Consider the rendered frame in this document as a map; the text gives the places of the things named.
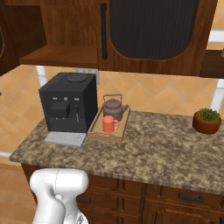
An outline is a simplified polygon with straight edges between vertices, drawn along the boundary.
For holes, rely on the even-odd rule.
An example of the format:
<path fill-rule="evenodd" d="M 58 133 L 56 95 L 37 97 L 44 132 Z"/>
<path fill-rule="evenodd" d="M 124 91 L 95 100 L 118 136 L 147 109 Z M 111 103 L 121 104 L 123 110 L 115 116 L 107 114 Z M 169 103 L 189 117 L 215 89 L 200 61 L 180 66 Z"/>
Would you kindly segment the green plant in brown pot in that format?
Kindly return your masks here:
<path fill-rule="evenodd" d="M 194 113 L 193 128 L 202 134 L 215 134 L 221 125 L 221 115 L 211 108 L 201 108 Z"/>

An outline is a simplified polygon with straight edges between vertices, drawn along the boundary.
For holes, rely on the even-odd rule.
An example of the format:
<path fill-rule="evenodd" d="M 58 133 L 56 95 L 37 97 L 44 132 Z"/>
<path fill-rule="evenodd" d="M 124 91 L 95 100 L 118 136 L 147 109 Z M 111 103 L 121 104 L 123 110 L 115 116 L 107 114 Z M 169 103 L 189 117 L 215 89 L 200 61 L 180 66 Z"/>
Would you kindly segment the black coffee machine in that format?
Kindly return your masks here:
<path fill-rule="evenodd" d="M 81 147 L 98 112 L 92 73 L 58 73 L 40 90 L 51 144 Z"/>

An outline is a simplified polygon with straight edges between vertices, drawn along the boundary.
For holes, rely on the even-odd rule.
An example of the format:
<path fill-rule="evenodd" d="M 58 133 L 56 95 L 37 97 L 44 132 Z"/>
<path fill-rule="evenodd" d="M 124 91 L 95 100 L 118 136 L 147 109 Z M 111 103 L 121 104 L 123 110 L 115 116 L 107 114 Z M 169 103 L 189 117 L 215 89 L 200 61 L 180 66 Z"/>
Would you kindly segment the orange mug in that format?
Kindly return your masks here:
<path fill-rule="evenodd" d="M 112 133 L 119 128 L 119 122 L 111 115 L 106 115 L 102 118 L 102 130 L 107 133 Z"/>

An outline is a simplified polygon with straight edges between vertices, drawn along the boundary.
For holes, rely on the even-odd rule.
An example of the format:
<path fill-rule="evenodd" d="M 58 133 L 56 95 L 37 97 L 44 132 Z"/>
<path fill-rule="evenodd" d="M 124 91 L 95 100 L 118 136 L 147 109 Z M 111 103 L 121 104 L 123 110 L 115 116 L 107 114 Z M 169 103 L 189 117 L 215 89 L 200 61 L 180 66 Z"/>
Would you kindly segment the cabinet door with dark panel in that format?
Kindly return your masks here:
<path fill-rule="evenodd" d="M 218 0 L 98 0 L 102 71 L 198 76 Z M 108 58 L 102 59 L 101 4 L 107 5 Z"/>
<path fill-rule="evenodd" d="M 46 46 L 41 0 L 0 0 L 0 77 L 20 65 L 37 65 Z"/>

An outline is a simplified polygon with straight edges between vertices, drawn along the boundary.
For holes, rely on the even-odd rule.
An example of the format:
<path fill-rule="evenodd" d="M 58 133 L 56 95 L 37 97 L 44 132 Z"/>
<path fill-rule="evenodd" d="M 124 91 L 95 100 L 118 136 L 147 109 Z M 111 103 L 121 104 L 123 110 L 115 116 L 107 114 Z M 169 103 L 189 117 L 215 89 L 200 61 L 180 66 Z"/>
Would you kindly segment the wooden tray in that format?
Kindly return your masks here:
<path fill-rule="evenodd" d="M 112 133 L 107 133 L 102 129 L 103 108 L 99 108 L 98 113 L 87 132 L 87 137 L 92 140 L 121 143 L 123 141 L 129 113 L 130 108 L 127 108 L 123 113 L 122 120 L 119 122 L 119 128 L 115 129 Z"/>

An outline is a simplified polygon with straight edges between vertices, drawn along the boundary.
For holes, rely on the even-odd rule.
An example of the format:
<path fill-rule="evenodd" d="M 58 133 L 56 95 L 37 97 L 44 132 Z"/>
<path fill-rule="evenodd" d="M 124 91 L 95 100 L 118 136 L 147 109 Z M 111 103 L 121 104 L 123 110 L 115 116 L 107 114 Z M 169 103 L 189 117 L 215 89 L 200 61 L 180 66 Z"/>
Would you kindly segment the wooden counter base cabinet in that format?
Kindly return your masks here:
<path fill-rule="evenodd" d="M 64 165 L 22 164 L 32 224 L 224 224 L 224 194 Z"/>

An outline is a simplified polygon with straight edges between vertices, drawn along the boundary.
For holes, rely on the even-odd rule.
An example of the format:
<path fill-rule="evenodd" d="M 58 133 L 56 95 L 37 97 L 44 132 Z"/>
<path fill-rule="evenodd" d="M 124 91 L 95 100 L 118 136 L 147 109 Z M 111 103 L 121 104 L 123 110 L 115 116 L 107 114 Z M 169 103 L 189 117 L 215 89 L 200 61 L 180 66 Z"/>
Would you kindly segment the grey-brown kettle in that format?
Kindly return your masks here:
<path fill-rule="evenodd" d="M 123 97 L 122 94 L 105 94 L 103 97 L 108 97 L 108 100 L 103 100 L 103 115 L 113 116 L 118 122 L 123 119 L 124 112 L 129 105 L 123 106 L 123 100 L 118 101 L 115 96 Z"/>

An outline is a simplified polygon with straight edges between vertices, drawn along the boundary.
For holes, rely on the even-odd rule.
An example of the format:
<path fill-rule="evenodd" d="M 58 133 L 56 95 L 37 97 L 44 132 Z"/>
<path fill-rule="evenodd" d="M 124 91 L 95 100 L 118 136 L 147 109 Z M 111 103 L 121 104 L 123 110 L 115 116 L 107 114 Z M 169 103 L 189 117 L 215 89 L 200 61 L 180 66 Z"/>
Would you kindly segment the open wooden wall cabinet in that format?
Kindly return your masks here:
<path fill-rule="evenodd" d="M 39 0 L 46 45 L 22 64 L 97 68 L 95 0 Z"/>

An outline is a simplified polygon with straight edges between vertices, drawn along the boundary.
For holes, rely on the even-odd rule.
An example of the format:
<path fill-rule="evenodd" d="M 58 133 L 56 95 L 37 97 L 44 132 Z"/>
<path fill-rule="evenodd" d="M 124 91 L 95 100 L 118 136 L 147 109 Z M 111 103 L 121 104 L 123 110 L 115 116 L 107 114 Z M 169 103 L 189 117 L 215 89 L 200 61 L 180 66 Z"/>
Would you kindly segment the wide wooden drawer front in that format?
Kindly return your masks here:
<path fill-rule="evenodd" d="M 198 198 L 203 196 L 204 202 L 195 202 L 185 199 L 179 199 L 179 192 L 184 196 Z M 224 196 L 206 192 L 195 192 L 186 189 L 172 188 L 161 185 L 147 185 L 145 192 L 146 199 L 175 201 L 177 203 L 192 204 L 196 207 L 209 207 L 224 211 Z"/>

